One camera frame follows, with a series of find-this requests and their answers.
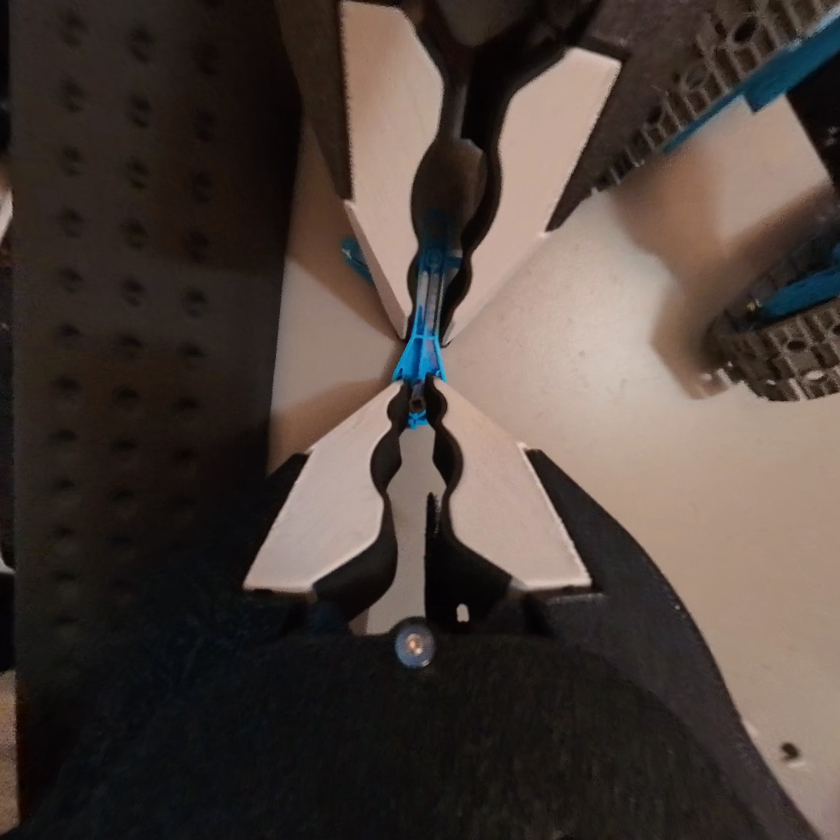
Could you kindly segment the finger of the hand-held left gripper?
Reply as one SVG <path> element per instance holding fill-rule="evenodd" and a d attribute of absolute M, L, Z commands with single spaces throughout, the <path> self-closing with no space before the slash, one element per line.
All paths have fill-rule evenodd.
<path fill-rule="evenodd" d="M 621 73 L 619 59 L 567 49 L 511 99 L 497 145 L 500 197 L 470 257 L 465 299 L 444 340 L 458 336 L 548 237 L 553 211 Z"/>
<path fill-rule="evenodd" d="M 459 216 L 459 183 L 446 148 L 433 148 L 445 83 L 399 7 L 340 3 L 351 196 L 343 204 L 385 313 L 400 340 L 414 310 L 415 222 Z"/>

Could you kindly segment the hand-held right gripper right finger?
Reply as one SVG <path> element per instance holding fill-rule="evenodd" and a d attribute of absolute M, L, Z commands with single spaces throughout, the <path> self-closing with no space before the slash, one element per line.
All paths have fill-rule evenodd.
<path fill-rule="evenodd" d="M 552 503 L 531 451 L 456 389 L 427 383 L 444 533 L 516 593 L 585 592 L 592 577 Z"/>

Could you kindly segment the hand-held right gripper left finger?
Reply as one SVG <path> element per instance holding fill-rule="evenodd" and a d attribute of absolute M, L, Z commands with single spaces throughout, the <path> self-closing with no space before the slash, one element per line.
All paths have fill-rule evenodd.
<path fill-rule="evenodd" d="M 394 426 L 394 382 L 306 452 L 302 470 L 245 577 L 248 591 L 314 595 L 316 585 L 369 549 L 382 531 L 373 458 Z"/>

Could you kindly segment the blue long brick piece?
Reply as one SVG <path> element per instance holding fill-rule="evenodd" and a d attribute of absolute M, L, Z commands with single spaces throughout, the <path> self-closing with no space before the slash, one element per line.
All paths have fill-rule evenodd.
<path fill-rule="evenodd" d="M 407 425 L 415 430 L 428 424 L 425 382 L 428 376 L 446 381 L 440 339 L 445 293 L 460 267 L 462 252 L 455 245 L 453 220 L 432 209 L 423 218 L 416 259 L 416 292 L 413 325 L 392 381 L 411 388 Z"/>

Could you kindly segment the blue grey tracked toy robot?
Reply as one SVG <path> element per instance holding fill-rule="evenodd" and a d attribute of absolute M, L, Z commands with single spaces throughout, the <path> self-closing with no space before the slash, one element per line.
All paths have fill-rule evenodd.
<path fill-rule="evenodd" d="M 839 2 L 713 2 L 653 110 L 609 161 L 604 192 L 681 144 L 736 101 L 786 98 L 833 184 L 833 204 L 800 244 L 709 325 L 716 372 L 771 402 L 839 390 Z"/>

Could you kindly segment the grey desk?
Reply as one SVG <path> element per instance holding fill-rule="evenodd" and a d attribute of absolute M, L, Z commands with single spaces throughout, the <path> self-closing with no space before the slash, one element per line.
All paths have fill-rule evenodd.
<path fill-rule="evenodd" d="M 707 321 L 795 244 L 831 186 L 789 102 L 734 102 L 589 197 L 446 351 L 449 380 L 543 448 L 660 564 L 755 743 L 838 838 L 838 395 L 787 406 L 712 376 Z M 269 461 L 350 415 L 396 361 L 303 106 Z M 780 759 L 794 742 L 802 762 Z"/>

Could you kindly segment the small blue plastic piece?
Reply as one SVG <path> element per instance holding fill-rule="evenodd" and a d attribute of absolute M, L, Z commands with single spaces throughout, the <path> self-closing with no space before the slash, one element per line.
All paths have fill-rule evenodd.
<path fill-rule="evenodd" d="M 370 287 L 375 282 L 359 240 L 353 236 L 346 236 L 340 242 L 340 252 L 345 264 L 355 272 Z"/>

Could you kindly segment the black dimpled mat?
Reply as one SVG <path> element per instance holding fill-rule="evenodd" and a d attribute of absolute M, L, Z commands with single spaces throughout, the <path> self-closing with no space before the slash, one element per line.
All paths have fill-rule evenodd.
<path fill-rule="evenodd" d="M 10 3 L 19 802 L 262 476 L 298 160 L 274 2 Z"/>

